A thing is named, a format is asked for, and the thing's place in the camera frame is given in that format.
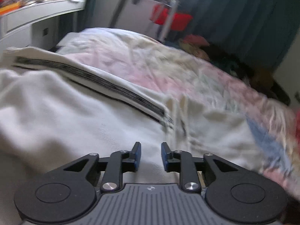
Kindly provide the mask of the teal curtain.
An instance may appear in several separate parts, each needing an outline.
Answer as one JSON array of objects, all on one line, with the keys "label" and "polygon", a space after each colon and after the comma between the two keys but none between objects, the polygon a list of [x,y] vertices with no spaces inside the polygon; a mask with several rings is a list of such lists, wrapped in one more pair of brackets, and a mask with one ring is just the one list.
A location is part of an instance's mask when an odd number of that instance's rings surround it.
[{"label": "teal curtain", "polygon": [[181,0],[200,35],[241,61],[276,69],[299,29],[299,0]]},{"label": "teal curtain", "polygon": [[58,38],[67,33],[80,32],[90,27],[96,0],[69,0],[71,12],[59,17]]}]

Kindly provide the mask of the silver garment steamer stand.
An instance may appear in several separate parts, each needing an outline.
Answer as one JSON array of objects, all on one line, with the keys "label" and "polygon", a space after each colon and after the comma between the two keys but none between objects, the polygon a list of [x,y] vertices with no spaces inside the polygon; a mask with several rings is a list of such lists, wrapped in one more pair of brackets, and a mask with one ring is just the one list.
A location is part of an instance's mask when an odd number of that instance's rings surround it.
[{"label": "silver garment steamer stand", "polygon": [[172,22],[173,22],[173,18],[174,18],[174,15],[175,13],[177,12],[177,9],[179,7],[179,3],[180,3],[181,0],[174,0],[172,3],[171,3],[171,7],[169,9],[169,13],[168,13],[168,16],[165,20],[165,23],[162,27],[162,30],[161,30],[161,33],[158,37],[158,41],[162,44],[165,43],[165,39],[167,38],[169,32],[170,32],[170,29],[171,29],[171,25],[172,25]]}]

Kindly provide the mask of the teal curtain left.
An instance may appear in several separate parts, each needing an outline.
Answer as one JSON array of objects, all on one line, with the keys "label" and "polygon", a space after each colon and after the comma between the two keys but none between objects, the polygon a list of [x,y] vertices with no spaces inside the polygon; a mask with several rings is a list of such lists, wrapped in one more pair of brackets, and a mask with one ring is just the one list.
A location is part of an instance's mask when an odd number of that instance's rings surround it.
[{"label": "teal curtain left", "polygon": [[96,0],[69,0],[71,12],[59,17],[58,38],[67,33],[80,32],[90,27]]}]

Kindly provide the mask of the pile of dark clothes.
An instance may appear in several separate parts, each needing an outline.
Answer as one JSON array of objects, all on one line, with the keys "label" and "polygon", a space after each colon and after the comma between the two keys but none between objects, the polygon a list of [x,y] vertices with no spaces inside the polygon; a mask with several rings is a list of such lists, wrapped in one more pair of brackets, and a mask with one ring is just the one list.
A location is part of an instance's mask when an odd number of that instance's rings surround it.
[{"label": "pile of dark clothes", "polygon": [[268,98],[278,100],[287,106],[290,105],[290,97],[273,78],[272,72],[269,69],[248,66],[240,61],[235,54],[227,53],[218,46],[209,44],[207,47],[199,47],[185,43],[183,39],[165,41],[166,46],[184,50],[188,54],[206,60],[232,77],[243,81],[259,93],[266,95]]}]

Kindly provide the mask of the teal curtain right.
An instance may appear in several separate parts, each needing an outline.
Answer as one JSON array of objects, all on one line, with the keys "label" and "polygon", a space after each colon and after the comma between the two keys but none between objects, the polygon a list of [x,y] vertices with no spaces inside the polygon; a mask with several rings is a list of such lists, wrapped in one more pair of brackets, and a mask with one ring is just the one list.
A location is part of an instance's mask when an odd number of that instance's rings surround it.
[{"label": "teal curtain right", "polygon": [[276,69],[299,29],[299,0],[181,0],[200,35],[241,61]]}]

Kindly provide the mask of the cream zip-up jacket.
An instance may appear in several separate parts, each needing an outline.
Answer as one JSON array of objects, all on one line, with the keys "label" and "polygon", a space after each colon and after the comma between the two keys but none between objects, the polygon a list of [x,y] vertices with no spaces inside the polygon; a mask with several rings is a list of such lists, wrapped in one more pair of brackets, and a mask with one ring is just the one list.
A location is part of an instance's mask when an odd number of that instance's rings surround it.
[{"label": "cream zip-up jacket", "polygon": [[257,172],[264,164],[246,118],[207,107],[186,94],[130,83],[56,53],[11,48],[1,58],[1,224],[18,224],[16,189],[27,179],[91,152],[142,144],[127,182],[172,183],[161,144],[194,156],[211,152]]}]

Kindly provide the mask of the pink garment in pile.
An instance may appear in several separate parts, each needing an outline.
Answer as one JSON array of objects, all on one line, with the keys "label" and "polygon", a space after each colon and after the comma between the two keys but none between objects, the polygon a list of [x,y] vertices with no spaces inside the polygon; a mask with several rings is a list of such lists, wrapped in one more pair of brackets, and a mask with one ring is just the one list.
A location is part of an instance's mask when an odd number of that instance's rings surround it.
[{"label": "pink garment in pile", "polygon": [[183,42],[189,43],[192,45],[196,45],[199,47],[207,47],[210,45],[209,42],[207,42],[207,40],[204,37],[198,36],[198,35],[193,35],[193,34],[189,34],[189,35],[185,36],[183,38]]}]

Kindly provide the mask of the white dressing table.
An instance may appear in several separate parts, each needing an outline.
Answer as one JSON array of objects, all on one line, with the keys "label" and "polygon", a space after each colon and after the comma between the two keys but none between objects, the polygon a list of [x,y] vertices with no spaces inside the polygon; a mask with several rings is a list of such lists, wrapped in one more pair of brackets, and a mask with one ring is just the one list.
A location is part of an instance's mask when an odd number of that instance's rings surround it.
[{"label": "white dressing table", "polygon": [[50,0],[24,6],[1,15],[1,52],[25,47],[32,41],[32,25],[71,12],[69,0]]}]

